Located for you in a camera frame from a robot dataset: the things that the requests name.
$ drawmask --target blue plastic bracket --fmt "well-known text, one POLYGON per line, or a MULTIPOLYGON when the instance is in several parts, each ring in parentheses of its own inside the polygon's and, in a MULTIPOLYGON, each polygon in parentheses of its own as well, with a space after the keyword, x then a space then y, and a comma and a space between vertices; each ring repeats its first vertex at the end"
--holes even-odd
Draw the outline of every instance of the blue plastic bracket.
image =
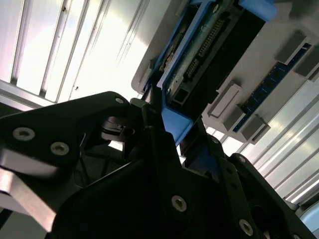
POLYGON ((189 44, 192 36, 196 32, 200 21, 204 17, 209 4, 215 0, 203 0, 199 1, 198 3, 202 2, 193 21, 191 22, 184 38, 182 39, 180 45, 178 46, 176 52, 174 53, 173 59, 168 66, 168 68, 165 70, 164 74, 162 75, 160 81, 158 82, 157 86, 162 88, 162 118, 165 126, 165 130, 170 132, 175 140, 175 144, 179 145, 179 143, 184 139, 184 137, 187 135, 187 133, 190 131, 191 127, 193 126, 193 121, 178 113, 177 111, 171 109, 166 104, 166 93, 165 93, 165 84, 168 80, 168 78, 171 76, 175 66, 177 65, 179 59, 181 58, 184 50, 186 49, 187 45, 189 44))
POLYGON ((277 14, 274 0, 239 0, 239 5, 264 21, 270 21, 277 14))

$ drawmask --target silver metal bar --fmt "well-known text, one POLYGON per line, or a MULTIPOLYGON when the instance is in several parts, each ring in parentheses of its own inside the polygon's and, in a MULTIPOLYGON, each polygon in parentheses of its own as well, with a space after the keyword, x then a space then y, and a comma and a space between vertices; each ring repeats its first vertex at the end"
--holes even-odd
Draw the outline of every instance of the silver metal bar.
POLYGON ((64 102, 70 99, 70 95, 82 66, 83 59, 88 51, 91 35, 96 31, 97 18, 99 17, 102 0, 86 1, 83 7, 81 23, 76 36, 75 45, 72 49, 70 61, 66 68, 66 73, 62 82, 62 87, 58 93, 57 102, 64 102))
POLYGON ((44 76, 43 76, 43 81, 42 81, 41 90, 40 90, 41 95, 45 95, 47 91, 48 81, 49 81, 48 75, 51 73, 53 68, 53 63, 56 59, 58 48, 61 42, 61 36, 64 31, 64 27, 68 17, 71 3, 72 3, 72 0, 63 0, 62 6, 61 6, 61 11, 59 14, 58 23, 57 23, 55 34, 54 34, 53 43, 52 43, 51 51, 49 54, 49 59, 48 59, 44 76))
POLYGON ((122 46, 120 48, 118 56, 116 58, 117 64, 120 64, 125 59, 131 47, 131 44, 134 40, 134 37, 137 33, 137 29, 140 25, 144 12, 146 11, 146 8, 148 7, 149 3, 150 3, 150 0, 140 0, 139 6, 136 9, 132 22, 128 28, 128 31, 122 42, 122 46))
POLYGON ((292 191, 287 195, 286 200, 295 204, 301 202, 304 198, 308 197, 313 191, 317 191, 319 186, 319 170, 311 177, 305 180, 297 190, 292 191))
POLYGON ((23 0, 0 0, 0 79, 10 82, 23 0))
POLYGON ((21 111, 50 106, 54 104, 40 96, 20 89, 0 80, 0 103, 9 105, 21 111))
POLYGON ((52 229, 57 210, 79 189, 71 182, 47 185, 0 168, 0 191, 7 193, 0 193, 0 207, 29 214, 47 232, 52 229))
POLYGON ((10 82, 14 85, 16 85, 20 73, 20 66, 23 58, 25 39, 30 21, 32 4, 33 0, 23 0, 22 3, 22 9, 19 19, 18 36, 16 39, 14 59, 9 79, 10 82))
POLYGON ((47 72, 44 89, 46 90, 45 98, 56 101, 68 69, 70 58, 72 56, 78 33, 80 31, 81 21, 83 18, 83 9, 86 7, 85 0, 70 0, 63 11, 63 26, 57 33, 59 44, 56 43, 55 53, 52 57, 51 64, 47 72))
POLYGON ((0 168, 0 190, 8 193, 47 232, 51 231, 56 213, 13 172, 0 168))
POLYGON ((63 0, 32 0, 16 85, 40 93, 63 0))

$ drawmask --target bright light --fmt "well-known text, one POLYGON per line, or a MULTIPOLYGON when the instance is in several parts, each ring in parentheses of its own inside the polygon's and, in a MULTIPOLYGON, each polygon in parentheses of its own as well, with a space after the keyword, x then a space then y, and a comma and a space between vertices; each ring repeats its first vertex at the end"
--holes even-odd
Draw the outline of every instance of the bright light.
POLYGON ((180 147, 179 147, 179 145, 176 147, 176 149, 177 149, 177 154, 180 156, 180 147))
POLYGON ((218 139, 218 140, 221 140, 222 137, 224 137, 224 134, 222 132, 219 132, 219 131, 215 131, 215 133, 213 134, 213 136, 218 139))
POLYGON ((110 147, 117 149, 119 151, 123 151, 123 145, 120 142, 116 142, 116 141, 111 141, 111 143, 109 144, 110 147))
POLYGON ((299 198, 301 198, 304 194, 309 192, 312 188, 314 188, 319 183, 319 179, 312 183, 307 189, 305 189, 302 193, 296 196, 294 199, 291 200, 291 203, 295 203, 299 198))
POLYGON ((183 157, 183 156, 180 156, 180 157, 179 157, 179 160, 180 160, 180 163, 184 163, 184 161, 186 160, 186 158, 183 157))
POLYGON ((206 130, 206 132, 208 133, 208 134, 210 134, 210 135, 213 135, 213 133, 215 133, 215 129, 213 129, 213 128, 211 128, 211 127, 208 127, 207 128, 207 130, 206 130))

